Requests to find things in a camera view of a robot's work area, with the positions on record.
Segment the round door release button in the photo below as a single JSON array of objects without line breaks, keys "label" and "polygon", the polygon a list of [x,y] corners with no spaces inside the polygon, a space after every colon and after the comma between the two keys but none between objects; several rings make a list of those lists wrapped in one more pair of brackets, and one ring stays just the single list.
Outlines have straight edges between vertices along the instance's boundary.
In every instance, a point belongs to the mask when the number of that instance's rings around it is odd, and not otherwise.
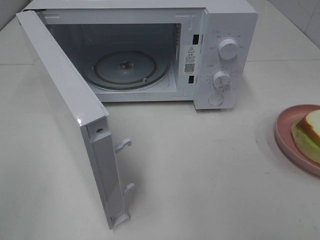
[{"label": "round door release button", "polygon": [[224,96],[219,93],[212,94],[208,99],[208,103],[211,106],[220,106],[223,102],[224,102]]}]

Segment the white microwave door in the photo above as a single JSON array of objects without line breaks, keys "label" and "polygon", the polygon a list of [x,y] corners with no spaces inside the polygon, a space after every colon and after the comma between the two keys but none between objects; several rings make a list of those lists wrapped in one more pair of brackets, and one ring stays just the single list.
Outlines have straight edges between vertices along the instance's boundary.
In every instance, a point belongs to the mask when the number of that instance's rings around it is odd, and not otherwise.
[{"label": "white microwave door", "polygon": [[107,109],[36,12],[16,16],[63,140],[113,229],[130,217],[124,195],[134,184],[122,186],[116,154],[132,141],[113,143]]}]

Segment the white timer knob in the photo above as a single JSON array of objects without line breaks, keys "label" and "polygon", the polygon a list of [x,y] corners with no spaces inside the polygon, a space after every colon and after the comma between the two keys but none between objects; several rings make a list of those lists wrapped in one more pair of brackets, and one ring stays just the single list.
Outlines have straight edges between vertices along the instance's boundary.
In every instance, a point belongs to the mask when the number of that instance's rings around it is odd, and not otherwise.
[{"label": "white timer knob", "polygon": [[223,70],[217,71],[213,76],[212,76],[212,82],[213,86],[216,89],[221,89],[227,85],[230,84],[232,78],[231,75]]}]

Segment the pink round plate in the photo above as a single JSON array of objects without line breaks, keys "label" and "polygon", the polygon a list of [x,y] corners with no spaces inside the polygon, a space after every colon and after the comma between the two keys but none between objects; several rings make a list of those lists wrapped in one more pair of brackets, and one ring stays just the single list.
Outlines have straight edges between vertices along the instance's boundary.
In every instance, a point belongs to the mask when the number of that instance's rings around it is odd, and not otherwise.
[{"label": "pink round plate", "polygon": [[295,121],[303,118],[309,112],[319,110],[315,104],[299,104],[286,108],[276,118],[274,136],[279,149],[293,163],[312,173],[320,175],[320,164],[303,155],[295,145],[291,128]]}]

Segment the white bread sandwich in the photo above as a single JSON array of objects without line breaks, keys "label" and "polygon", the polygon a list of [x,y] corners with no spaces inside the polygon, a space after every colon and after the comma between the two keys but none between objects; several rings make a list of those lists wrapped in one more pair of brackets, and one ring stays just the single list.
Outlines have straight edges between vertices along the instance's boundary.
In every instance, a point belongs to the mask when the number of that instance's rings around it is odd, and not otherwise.
[{"label": "white bread sandwich", "polygon": [[320,110],[314,110],[291,126],[291,135],[297,149],[308,159],[320,164]]}]

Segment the glass microwave turntable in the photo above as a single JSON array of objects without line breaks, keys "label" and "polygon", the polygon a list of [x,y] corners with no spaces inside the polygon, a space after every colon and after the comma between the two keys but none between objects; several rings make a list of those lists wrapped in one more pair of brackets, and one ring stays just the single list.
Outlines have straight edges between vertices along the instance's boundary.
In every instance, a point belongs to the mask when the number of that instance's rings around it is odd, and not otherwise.
[{"label": "glass microwave turntable", "polygon": [[173,56],[169,44],[119,44],[89,59],[82,70],[97,87],[134,90],[160,81],[168,73]]}]

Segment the white warning label sticker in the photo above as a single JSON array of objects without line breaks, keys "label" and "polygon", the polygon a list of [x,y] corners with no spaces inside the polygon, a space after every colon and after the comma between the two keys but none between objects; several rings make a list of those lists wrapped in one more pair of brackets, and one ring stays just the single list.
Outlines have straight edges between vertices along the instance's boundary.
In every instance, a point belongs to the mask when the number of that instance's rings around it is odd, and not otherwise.
[{"label": "white warning label sticker", "polygon": [[183,73],[194,75],[198,71],[200,62],[200,46],[198,44],[185,45],[183,57]]}]

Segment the white microwave oven body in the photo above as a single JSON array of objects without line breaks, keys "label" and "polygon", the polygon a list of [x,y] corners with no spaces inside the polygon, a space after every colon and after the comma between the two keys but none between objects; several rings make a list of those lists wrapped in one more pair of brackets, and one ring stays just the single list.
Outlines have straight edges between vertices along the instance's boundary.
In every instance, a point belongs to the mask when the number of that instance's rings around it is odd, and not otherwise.
[{"label": "white microwave oven body", "polygon": [[[190,101],[197,110],[231,109],[255,31],[258,14],[245,0],[33,0],[34,11],[101,102]],[[239,43],[237,56],[224,60],[218,44]],[[83,73],[86,62],[120,44],[168,44],[174,56],[156,83],[130,90],[93,85]],[[185,74],[184,47],[199,45],[196,74]],[[215,88],[213,75],[226,71],[231,82]],[[223,95],[219,106],[209,104]]]}]

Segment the upper white power knob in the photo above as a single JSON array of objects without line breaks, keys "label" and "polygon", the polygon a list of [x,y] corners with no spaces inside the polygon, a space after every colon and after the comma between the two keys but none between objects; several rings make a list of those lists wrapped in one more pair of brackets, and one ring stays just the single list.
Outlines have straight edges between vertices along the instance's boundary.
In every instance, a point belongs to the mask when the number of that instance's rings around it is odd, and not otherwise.
[{"label": "upper white power knob", "polygon": [[218,44],[218,54],[223,60],[231,60],[238,54],[239,42],[234,37],[225,37]]}]

